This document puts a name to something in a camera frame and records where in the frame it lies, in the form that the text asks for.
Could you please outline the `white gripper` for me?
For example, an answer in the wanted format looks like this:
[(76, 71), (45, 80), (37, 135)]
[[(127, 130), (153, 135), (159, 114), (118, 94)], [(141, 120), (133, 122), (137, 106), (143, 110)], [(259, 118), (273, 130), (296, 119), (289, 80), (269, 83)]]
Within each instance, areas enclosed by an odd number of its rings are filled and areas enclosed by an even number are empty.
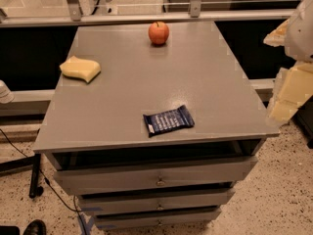
[(283, 125), (313, 96), (313, 0), (302, 0), (290, 19), (267, 34), (263, 43), (285, 45), (286, 55), (300, 61), (290, 69), (280, 68), (267, 107), (268, 121)]

